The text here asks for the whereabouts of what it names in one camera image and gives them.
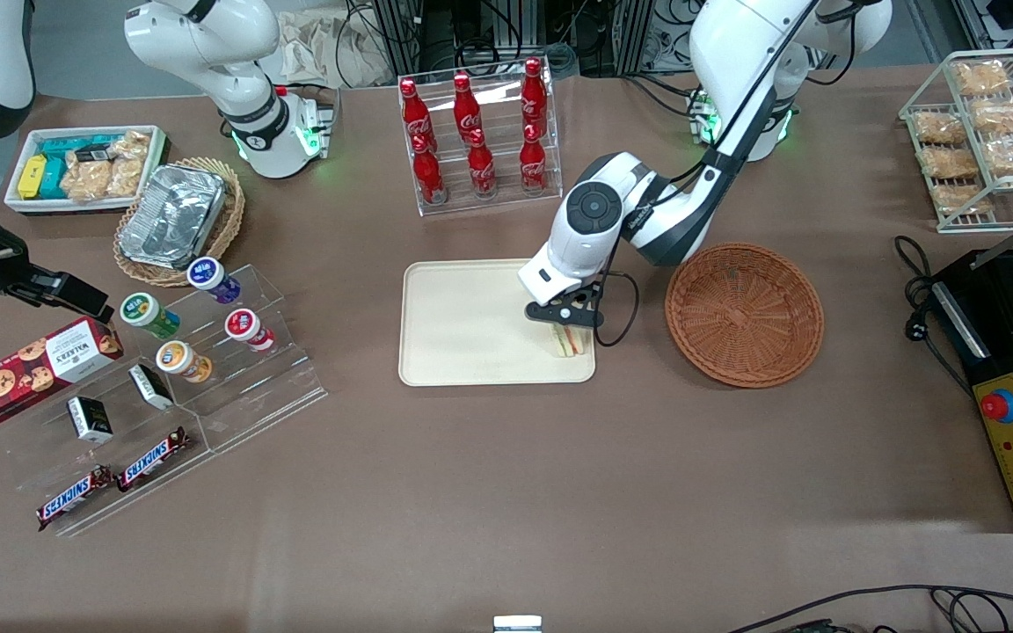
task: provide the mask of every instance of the walkers cookie box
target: walkers cookie box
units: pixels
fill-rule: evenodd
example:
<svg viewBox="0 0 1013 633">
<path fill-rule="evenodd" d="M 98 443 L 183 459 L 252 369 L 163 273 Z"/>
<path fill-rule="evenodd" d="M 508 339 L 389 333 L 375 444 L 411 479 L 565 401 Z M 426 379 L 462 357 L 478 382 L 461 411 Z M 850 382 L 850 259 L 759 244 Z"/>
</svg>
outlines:
<svg viewBox="0 0 1013 633">
<path fill-rule="evenodd" d="M 0 361 L 0 423 L 124 355 L 113 329 L 87 316 Z"/>
</svg>

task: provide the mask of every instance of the brown tabletop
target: brown tabletop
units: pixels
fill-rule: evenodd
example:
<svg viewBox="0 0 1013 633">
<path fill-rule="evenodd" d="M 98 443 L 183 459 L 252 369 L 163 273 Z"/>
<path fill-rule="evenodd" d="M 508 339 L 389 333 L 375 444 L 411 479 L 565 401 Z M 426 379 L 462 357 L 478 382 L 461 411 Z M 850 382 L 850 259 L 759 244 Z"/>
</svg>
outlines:
<svg viewBox="0 0 1013 633">
<path fill-rule="evenodd" d="M 466 632 L 510 613 L 543 614 L 551 632 L 726 630 L 859 585 L 1013 591 L 1012 513 L 981 422 L 902 336 L 910 273 L 889 240 L 916 237 L 937 267 L 996 241 L 932 231 L 895 125 L 930 70 L 807 85 L 788 139 L 721 205 L 708 243 L 790 257 L 827 311 L 815 364 L 764 391 L 680 357 L 663 314 L 671 269 L 628 248 L 617 264 L 643 309 L 591 381 L 402 385 L 407 265 L 531 256 L 555 204 L 422 220 L 393 90 L 346 93 L 330 159 L 283 181 L 242 164 L 205 97 L 42 99 L 27 129 L 155 124 L 170 156 L 234 165 L 249 204 L 225 261 L 285 292 L 330 396 L 71 540 L 36 534 L 36 501 L 0 456 L 0 630 Z M 619 150 L 663 173 L 689 167 L 687 124 L 630 85 L 557 89 L 568 180 Z M 116 217 L 23 219 L 0 204 L 0 222 L 36 263 L 116 300 L 144 290 L 112 260 Z M 69 317 L 0 297 L 0 357 Z M 920 594 L 816 614 L 941 625 Z"/>
</svg>

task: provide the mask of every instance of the acrylic display stand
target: acrylic display stand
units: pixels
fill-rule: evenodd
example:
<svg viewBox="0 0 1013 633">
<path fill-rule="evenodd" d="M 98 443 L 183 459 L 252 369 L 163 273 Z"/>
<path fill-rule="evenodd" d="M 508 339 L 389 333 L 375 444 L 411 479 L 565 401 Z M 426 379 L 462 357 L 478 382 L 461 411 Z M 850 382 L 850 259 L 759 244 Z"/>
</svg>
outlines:
<svg viewBox="0 0 1013 633">
<path fill-rule="evenodd" d="M 475 197 L 471 187 L 471 177 L 467 170 L 467 149 L 459 140 L 456 120 L 453 115 L 456 92 L 453 85 L 453 71 L 424 72 L 407 75 L 416 81 L 416 89 L 430 108 L 433 131 L 438 145 L 437 160 L 440 173 L 448 188 L 445 204 L 430 205 L 419 195 L 416 176 L 413 176 L 413 196 L 421 216 L 438 213 L 470 211 L 490 208 L 503 204 L 543 200 L 562 196 L 562 159 L 560 159 L 560 137 L 557 131 L 557 108 L 554 100 L 554 84 L 550 77 L 550 62 L 543 57 L 542 77 L 546 84 L 546 137 L 542 147 L 546 149 L 546 189 L 539 196 L 527 196 L 523 191 L 523 175 L 519 168 L 518 155 L 523 149 L 523 64 L 499 62 L 479 64 L 466 70 L 471 76 L 471 92 L 479 102 L 479 113 L 483 120 L 483 134 L 487 149 L 495 160 L 495 177 L 498 192 L 489 201 Z M 401 95 L 397 95 L 397 116 L 401 115 Z M 413 173 L 413 149 L 409 136 L 405 136 L 405 149 L 409 153 L 409 172 Z"/>
<path fill-rule="evenodd" d="M 242 292 L 231 304 L 221 305 L 209 293 L 194 292 L 168 306 L 181 319 L 174 337 L 213 361 L 210 380 L 192 384 L 163 374 L 154 355 L 164 341 L 120 322 L 116 329 L 124 342 L 120 361 L 0 424 L 0 449 L 7 453 L 16 488 L 31 497 L 33 509 L 96 464 L 107 465 L 115 473 L 124 471 L 179 425 L 191 441 L 129 492 L 120 492 L 115 484 L 97 490 L 48 530 L 72 537 L 92 528 L 193 466 L 221 456 L 326 396 L 310 358 L 287 328 L 282 294 L 252 265 L 233 276 Z M 277 347 L 256 352 L 226 336 L 225 318 L 237 308 L 256 312 L 277 336 Z M 141 399 L 128 374 L 136 364 L 165 378 L 174 406 L 160 411 Z M 99 446 L 77 440 L 65 408 L 74 396 L 103 403 L 115 436 L 112 440 Z M 36 529 L 33 515 L 19 518 L 23 520 Z"/>
<path fill-rule="evenodd" d="M 913 116 L 918 111 L 946 112 L 959 116 L 963 124 L 964 143 L 954 145 L 957 148 L 968 148 L 972 151 L 980 164 L 980 175 L 969 179 L 941 180 L 925 176 L 925 184 L 932 190 L 938 184 L 975 184 L 978 192 L 967 204 L 957 206 L 956 210 L 936 208 L 936 231 L 940 233 L 971 233 L 988 231 L 1013 231 L 1013 176 L 992 175 L 989 161 L 984 156 L 982 148 L 989 142 L 1006 137 L 990 136 L 981 132 L 971 122 L 969 104 L 977 99 L 1010 99 L 1012 88 L 1005 88 L 994 95 L 965 96 L 961 95 L 956 85 L 956 78 L 950 70 L 953 62 L 981 62 L 998 60 L 1003 65 L 1006 75 L 1010 78 L 1013 88 L 1013 49 L 1002 51 L 958 51 L 949 54 L 936 67 L 929 79 L 921 84 L 921 88 L 913 93 L 913 97 L 898 112 L 909 128 L 913 139 L 913 148 L 920 155 L 923 144 L 917 140 L 917 130 L 914 128 Z"/>
</svg>

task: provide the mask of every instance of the coca-cola bottle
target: coca-cola bottle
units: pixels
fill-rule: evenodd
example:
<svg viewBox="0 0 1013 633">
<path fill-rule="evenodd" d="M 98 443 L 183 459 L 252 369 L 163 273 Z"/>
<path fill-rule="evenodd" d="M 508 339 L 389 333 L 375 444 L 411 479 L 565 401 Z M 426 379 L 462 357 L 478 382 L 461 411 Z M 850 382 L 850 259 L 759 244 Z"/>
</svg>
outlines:
<svg viewBox="0 0 1013 633">
<path fill-rule="evenodd" d="M 448 200 L 448 189 L 444 185 L 444 177 L 440 176 L 440 163 L 430 151 L 430 140 L 423 134 L 414 134 L 413 173 L 416 183 L 421 189 L 421 199 L 425 204 L 445 204 Z"/>
<path fill-rule="evenodd" d="M 471 95 L 471 77 L 466 72 L 457 72 L 456 79 L 456 129 L 463 144 L 471 147 L 471 133 L 483 129 L 483 120 L 479 116 L 479 102 Z"/>
<path fill-rule="evenodd" d="M 475 128 L 471 132 L 471 150 L 467 152 L 467 168 L 471 172 L 471 185 L 475 187 L 475 196 L 481 201 L 489 201 L 498 191 L 495 183 L 495 159 L 487 149 L 483 139 L 483 130 Z"/>
<path fill-rule="evenodd" d="M 518 161 L 523 169 L 523 192 L 528 196 L 540 196 L 546 189 L 546 149 L 538 142 L 542 136 L 535 125 L 523 128 L 523 151 Z"/>
<path fill-rule="evenodd" d="M 411 139 L 414 134 L 423 134 L 433 153 L 437 152 L 436 134 L 433 133 L 433 120 L 430 118 L 430 107 L 416 93 L 415 81 L 405 77 L 401 80 L 401 97 L 404 104 L 401 117 L 405 122 L 405 133 Z"/>
<path fill-rule="evenodd" d="M 542 80 L 542 60 L 528 57 L 523 80 L 523 125 L 538 128 L 538 137 L 546 136 L 546 84 Z"/>
</svg>

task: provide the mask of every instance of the wicker basket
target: wicker basket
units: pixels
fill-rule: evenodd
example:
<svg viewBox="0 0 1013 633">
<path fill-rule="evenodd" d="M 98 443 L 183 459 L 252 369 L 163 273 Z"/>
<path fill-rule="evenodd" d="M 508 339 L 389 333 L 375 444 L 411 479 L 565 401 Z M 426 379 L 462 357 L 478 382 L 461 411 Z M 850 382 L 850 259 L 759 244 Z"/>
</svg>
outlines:
<svg viewBox="0 0 1013 633">
<path fill-rule="evenodd" d="M 676 269 L 667 324 L 709 377 L 765 388 L 798 377 L 824 340 L 824 307 L 791 261 L 752 244 L 706 249 Z"/>
<path fill-rule="evenodd" d="M 241 190 L 241 183 L 237 180 L 237 173 L 228 164 L 216 159 L 206 159 L 206 157 L 182 159 L 173 164 L 205 169 L 224 177 L 225 206 L 223 206 L 221 214 L 218 214 L 217 221 L 214 222 L 210 239 L 206 240 L 210 247 L 204 253 L 221 259 L 225 249 L 229 248 L 230 242 L 233 241 L 233 237 L 236 237 L 237 233 L 241 231 L 241 219 L 244 217 L 244 191 Z M 111 248 L 116 253 L 116 263 L 120 264 L 120 269 L 128 272 L 129 276 L 152 286 L 160 286 L 160 288 L 176 289 L 188 285 L 185 281 L 184 269 L 170 269 L 161 267 L 161 265 L 139 263 L 128 259 L 124 253 L 120 252 L 120 233 L 124 231 L 125 227 L 128 227 L 128 222 L 136 214 L 138 206 L 140 206 L 140 197 L 137 196 L 136 201 L 128 208 L 128 213 L 124 214 L 124 219 L 121 219 L 120 227 L 116 228 L 116 240 Z"/>
</svg>

